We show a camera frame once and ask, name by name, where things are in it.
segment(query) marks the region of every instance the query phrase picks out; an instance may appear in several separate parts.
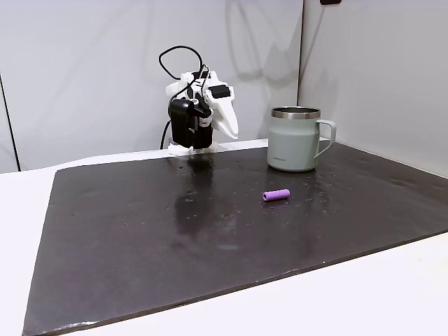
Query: black tabletop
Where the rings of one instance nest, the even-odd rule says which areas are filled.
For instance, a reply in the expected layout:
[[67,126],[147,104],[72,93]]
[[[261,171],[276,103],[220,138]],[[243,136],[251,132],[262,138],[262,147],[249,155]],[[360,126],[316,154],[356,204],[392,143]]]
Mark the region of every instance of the black tabletop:
[[[23,335],[131,319],[448,229],[447,179],[340,144],[305,173],[269,168],[266,152],[57,172]],[[289,199],[263,202],[283,188]]]

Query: mug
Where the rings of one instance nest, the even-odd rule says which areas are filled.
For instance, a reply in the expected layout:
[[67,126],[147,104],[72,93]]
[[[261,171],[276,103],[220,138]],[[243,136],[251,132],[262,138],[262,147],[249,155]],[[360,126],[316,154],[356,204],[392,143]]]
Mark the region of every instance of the mug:
[[[267,163],[286,172],[314,169],[317,157],[336,140],[336,124],[322,120],[321,110],[301,106],[272,109],[269,125]],[[330,144],[319,152],[320,124],[331,128]]]

